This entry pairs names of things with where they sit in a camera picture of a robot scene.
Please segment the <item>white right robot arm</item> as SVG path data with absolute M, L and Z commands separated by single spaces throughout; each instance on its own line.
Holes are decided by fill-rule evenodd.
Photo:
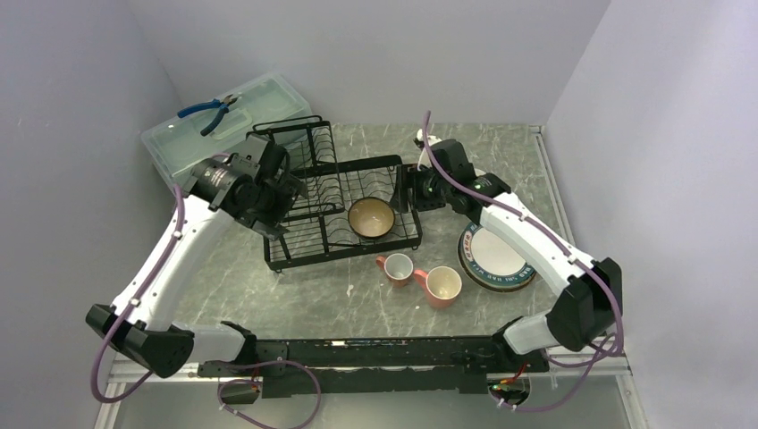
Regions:
M 610 327 L 616 340 L 610 354 L 623 349 L 622 272 L 607 257 L 598 260 L 569 244 L 534 215 L 497 175 L 479 173 L 456 139 L 418 135 L 422 155 L 406 165 L 408 183 L 395 187 L 391 204 L 401 211 L 451 206 L 523 257 L 556 296 L 553 307 L 504 325 L 493 345 L 493 361 L 513 371 L 527 353 L 561 346 L 579 351 Z

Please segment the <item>black wire dish rack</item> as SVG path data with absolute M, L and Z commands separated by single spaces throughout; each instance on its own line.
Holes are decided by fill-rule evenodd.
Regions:
M 404 184 L 407 166 L 399 156 L 374 156 L 340 161 L 330 122 L 309 115 L 260 122 L 248 132 L 284 147 L 291 157 L 291 174 L 307 187 L 282 224 L 287 233 L 264 239 L 269 269 L 319 264 L 349 257 L 417 249 L 423 232 L 417 211 L 395 213 L 387 234 L 369 239 L 349 224 L 350 207 L 362 198 L 389 202 L 397 185 Z

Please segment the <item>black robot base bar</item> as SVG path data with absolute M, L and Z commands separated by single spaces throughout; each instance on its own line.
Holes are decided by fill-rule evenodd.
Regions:
M 457 391 L 484 394 L 499 376 L 545 373 L 540 351 L 518 355 L 487 335 L 259 340 L 238 364 L 207 361 L 203 378 L 256 377 L 266 399 L 322 393 Z

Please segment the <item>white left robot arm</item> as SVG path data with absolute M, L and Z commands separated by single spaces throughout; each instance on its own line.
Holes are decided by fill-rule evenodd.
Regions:
M 187 363 L 222 361 L 236 375 L 257 362 L 255 335 L 234 323 L 191 325 L 175 318 L 181 294 L 223 233 L 238 223 L 276 240 L 282 221 L 305 196 L 291 156 L 271 140 L 196 163 L 174 188 L 175 212 L 137 275 L 110 304 L 95 304 L 87 325 L 104 344 L 162 378 Z

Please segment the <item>dark blue tan bowl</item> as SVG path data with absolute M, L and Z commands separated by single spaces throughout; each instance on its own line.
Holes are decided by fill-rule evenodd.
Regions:
M 374 197 L 355 201 L 348 211 L 348 223 L 352 231 L 367 240 L 386 236 L 395 224 L 395 213 L 384 200 Z

